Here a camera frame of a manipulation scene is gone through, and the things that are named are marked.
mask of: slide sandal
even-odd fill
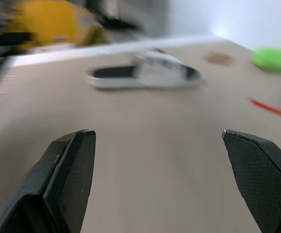
[[[97,88],[172,88],[194,86],[200,73],[160,50],[137,57],[134,65],[89,72],[87,81]]]

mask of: green object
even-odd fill
[[[263,48],[253,54],[253,63],[265,71],[281,72],[281,49]]]

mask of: yellow object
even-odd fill
[[[105,43],[104,30],[90,12],[65,0],[22,0],[14,5],[7,25],[9,32],[31,32],[33,40],[19,49],[53,43],[78,46]]]

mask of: brown object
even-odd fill
[[[222,65],[229,65],[233,62],[233,58],[227,54],[211,52],[208,57],[206,58],[208,62],[218,63]]]

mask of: table surface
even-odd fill
[[[97,134],[91,196],[82,232],[258,233],[221,139],[223,129],[255,134],[281,148],[281,117],[248,97],[281,107],[281,75],[250,62],[231,42],[161,48],[198,69],[193,89],[98,90],[97,67],[125,65],[130,54],[16,67],[0,96],[0,206],[49,143],[64,134]],[[234,57],[230,66],[208,52]]]

